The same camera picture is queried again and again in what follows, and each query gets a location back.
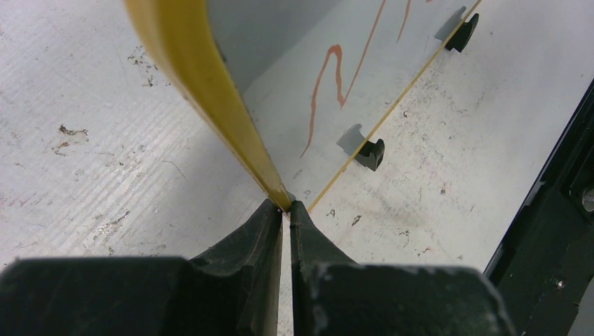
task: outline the white panel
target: white panel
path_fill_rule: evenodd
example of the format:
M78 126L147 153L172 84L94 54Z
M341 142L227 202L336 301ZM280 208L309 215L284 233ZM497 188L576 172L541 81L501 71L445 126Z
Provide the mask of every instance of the white panel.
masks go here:
M209 18L283 183L309 205L361 144L341 148L345 132L366 137L475 2L210 1Z
M120 1L0 2L0 172L4 265L195 256L265 198L154 67Z

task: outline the dirt stain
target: dirt stain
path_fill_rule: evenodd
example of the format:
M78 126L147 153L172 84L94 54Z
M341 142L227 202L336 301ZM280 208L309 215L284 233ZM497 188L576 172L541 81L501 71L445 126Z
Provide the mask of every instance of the dirt stain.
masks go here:
M66 134L66 135L77 135L77 134L84 134L84 135L88 135L88 131L86 129L80 129L80 130L76 130L73 131L71 129L67 129L64 125L60 125L60 128L58 128L58 132L62 133L62 134Z
M68 143L68 141L64 141L61 144L59 144L58 146L52 147L52 150L54 151L54 154L56 154L56 155L66 156L66 154L60 152L60 149L64 148L64 147L68 147L68 146L70 146L70 143Z
M98 227L99 233L106 235L107 237L110 237L111 235L113 235L119 228L118 224L124 220L126 217L128 217L128 215L130 215L130 211L126 211L124 213L123 216L121 216L120 218L113 220L107 224L103 224L101 226Z
M146 83L143 84L142 86L144 86L145 88L152 88L154 86L153 84L153 75L150 75L147 79L146 79Z
M421 256L421 253L422 254L425 254L427 251L430 251L430 250L431 250L431 248L430 247L427 247L425 250L420 251L419 253L417 253L417 257L420 257Z

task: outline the scratch mark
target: scratch mark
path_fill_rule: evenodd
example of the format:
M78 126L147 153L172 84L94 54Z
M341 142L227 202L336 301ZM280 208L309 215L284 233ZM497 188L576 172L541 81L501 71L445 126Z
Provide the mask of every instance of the scratch mark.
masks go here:
M301 172L303 172L303 169L299 169L299 170L298 170L298 171L295 173L295 175L293 175L293 180L294 180L294 179L297 179L297 177L298 177L299 175L301 175Z
M264 95L264 97L260 98L260 100L258 100L258 102L256 102L256 106L260 106L260 104L262 104L262 102L264 102L266 100L266 98L268 98L268 96L270 96L270 94L272 93L272 90L274 90L274 88L271 88L270 90L268 90L268 93L266 93Z
M313 134L314 134L317 91L319 89L319 84L322 81L322 76L324 75L324 71L326 70L326 65L328 65L328 60L330 59L330 56L332 54L334 54L336 56L335 77L336 77L337 100L338 100L338 103L340 104L340 108L342 108L345 105L345 103L349 97L349 93L351 92L351 89L354 85L355 80L357 79L357 75L359 74L359 70L361 69L361 65L363 64L363 59L365 58L365 54L367 53L369 43L371 42L371 37L373 36L373 33L375 32L375 27L378 25L380 15L382 14L385 4L386 4L386 0L383 0L382 4L380 6L380 9L378 11L378 14L375 17L375 21L373 22L373 27L371 28L371 32L369 33L369 37L367 38L367 43L365 44L363 53L361 54L361 59L359 60L359 65L357 66L357 70L354 72L354 76L353 76L353 79L351 80L349 90L347 90L347 94L344 97L343 97L343 79L340 74L340 65L343 60L343 49L340 47L340 44L335 44L335 45L331 46L328 49L328 51L326 52L326 58L324 59L324 64L322 65L322 69L320 69L319 74L317 76L316 84L314 86L314 92L312 94L312 103L311 103L312 111L311 111L311 115L310 115L310 134L308 137L308 144L305 146L305 149L303 150L303 153L301 153L300 158L303 157L303 155L305 154L305 152L308 150L308 148L310 147L310 145L312 143Z
M37 241L34 241L34 242L30 243L29 245L25 245L25 246L22 245L22 242L19 242L19 244L17 246L13 247L13 251L16 249L24 249L26 247L30 247L33 245L37 245Z
M52 20L50 20L49 17L46 17L46 19L50 23L50 25L53 27L53 29L58 33L58 35L60 35L64 39L66 39L66 41L72 42L72 41L70 41L70 38L67 38L66 36L64 36L64 34L62 34L62 32L58 28L56 28L56 26L54 25L54 22L52 22Z
M68 82L68 83L76 86L78 89L80 89L81 91L83 91L87 95L91 96L93 99L97 100L98 102L107 103L107 101L104 101L103 99L99 98L98 96L94 95L93 93L87 91L84 87L82 87L79 84L76 84L72 80L68 79L66 76L62 75L60 72L58 72L56 69L52 68L49 64L45 63L41 59L36 58L35 60L38 61L38 62L40 62L40 63L42 63L43 65L45 65L46 67L48 67L51 71L53 71L55 74L57 74L58 76L62 77L66 82Z
M398 39L396 42L400 41L400 37L402 36L402 32L404 31L404 25L406 25L406 20L408 19L408 12L410 11L410 0L406 2L406 10L404 10L404 21L402 21L402 27L400 27L400 32L398 33Z
M357 215L357 217L355 217L353 219L353 223L351 224L351 226L355 226L359 222L360 219L361 219L361 215Z
M27 198L24 201L20 201L20 206L19 207L22 208L31 199L31 197Z
M113 40L111 39L111 37L109 37L109 35L107 36L107 38L109 39L109 42L111 42L111 46L113 47L113 51L116 52L116 58L118 59L118 62L120 62L120 68L122 69L122 74L124 75L124 81L126 82L126 87L128 88L128 76L126 76L126 69L124 67L124 64L122 62L122 57L120 56L120 53L118 52L118 49L116 47L116 44L113 42Z
M128 215L130 215L129 211L126 211L126 213L124 213L124 216L121 216L120 218L114 220L113 222L109 223L109 225L115 225L118 224L119 222L121 222L124 218L128 217Z
M181 175L184 177L184 180L186 180L186 181L188 180L188 179L186 178L186 175L184 175L184 173L182 173L182 172L181 172L181 169L180 169L180 168L177 166L177 164L174 164L173 162L171 162L171 161L167 161L167 160L163 160L162 162L167 162L167 163L170 163L170 164L172 164L172 165L173 165L173 167L175 167L175 169L177 169L177 171L178 171L178 172L179 172L179 173L180 173L180 174L181 174Z

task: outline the white surface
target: white surface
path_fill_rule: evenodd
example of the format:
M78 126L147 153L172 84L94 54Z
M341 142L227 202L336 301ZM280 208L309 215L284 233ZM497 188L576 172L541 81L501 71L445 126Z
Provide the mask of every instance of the white surface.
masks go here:
M441 53L373 138L387 145L380 169L351 164L312 213L359 262L483 269L594 78L594 3L485 0L478 12L467 49ZM0 2L0 262L194 256L261 202L166 80L127 59L138 46L115 0ZM63 141L78 143L54 154ZM292 329L288 233L280 335Z
M386 143L379 170L351 164L311 214L357 262L484 270L594 78L593 2L483 0L477 13L464 52L440 53L372 138Z
M454 14L459 17L461 8L468 13L476 1L412 1L406 22L407 0L336 1L323 17L318 17L319 7L325 4L294 5L302 13L276 19L266 34L257 29L279 15L282 1L270 1L270 10L246 15L249 21L242 23L226 19L235 16L229 12L244 8L211 1L209 17L236 82L245 82L240 79L250 62L269 57L263 50L270 44L287 44L278 59L270 59L262 73L249 79L249 86L238 89L285 187L308 207L362 142L351 139L354 148L345 153L339 139L356 124L363 126L363 137L371 132L439 49L442 41L434 38L436 33ZM318 18L308 26L311 17ZM236 34L219 33L235 25L242 28L233 30ZM261 47L237 48L250 29L259 37L254 44ZM294 31L302 36L287 43ZM332 48L340 48L340 57L328 56ZM313 106L315 126L308 147Z
M2 1L0 39L0 263L191 257L262 202L143 55L120 1Z

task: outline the yellow edge line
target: yellow edge line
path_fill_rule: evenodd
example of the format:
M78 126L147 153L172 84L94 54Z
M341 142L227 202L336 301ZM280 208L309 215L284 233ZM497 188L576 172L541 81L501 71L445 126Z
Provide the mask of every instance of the yellow edge line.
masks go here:
M398 103L404 98L404 96L408 93L408 91L410 91L410 89L414 86L414 84L417 83L417 80L423 75L423 73L425 72L425 70L427 70L427 68L429 67L429 65L431 65L431 63L435 60L435 57L437 57L437 55L446 47L446 44L448 44L448 42L450 41L450 39L454 36L454 34L458 31L458 29L462 26L462 24L468 20L468 18L470 17L471 14L474 13L474 11L476 10L476 7L481 3L481 1L482 0L478 0L474 4L474 6L472 6L472 8L470 8L468 14L466 14L464 16L464 19L462 19L460 21L460 23L458 23L458 25L456 26L456 28L454 30L452 30L452 32L450 33L450 35L441 44L441 46L435 52L435 54L429 59L429 61L427 61L427 63L425 64L425 66L421 69L421 71L419 71L419 73L417 74L417 76L414 77L413 81L410 82L410 84L404 90L404 92L402 92L402 94L400 95L400 97L392 104L392 106L388 109L388 111L386 112L386 114L384 114L383 118L380 119L380 122L378 122L378 124L371 130L371 132L369 133L369 135L365 138L365 141L363 141L363 143L361 143L361 145L359 145L359 147L357 147L357 149L355 150L354 154L351 155L351 157L349 158L349 160L347 160L347 162L340 168L340 170L338 171L338 173L336 173L336 175L334 175L334 177L330 180L330 182L326 185L326 187L322 190L322 192L316 197L316 199L314 199L314 202L312 202L311 205L308 207L308 211L309 212L312 212L313 211L314 207L318 204L318 202L322 199L322 197L328 192L328 190L330 189L330 187L336 182L336 180L338 180L338 177L340 177L340 175L342 175L342 173L347 169L347 166L349 165L349 163L351 163L354 160L354 157L357 156L357 153L361 150L361 148L363 148L363 145L365 143L367 143L367 141L369 141L369 139L373 136L373 134L375 134L375 131L377 131L378 128L380 128L380 126L384 123L384 121L386 121L386 119L389 117L390 113L392 113L392 111L396 108L396 105L398 105Z
M125 4L161 71L268 197L288 211L291 200L215 45L207 0L125 0Z

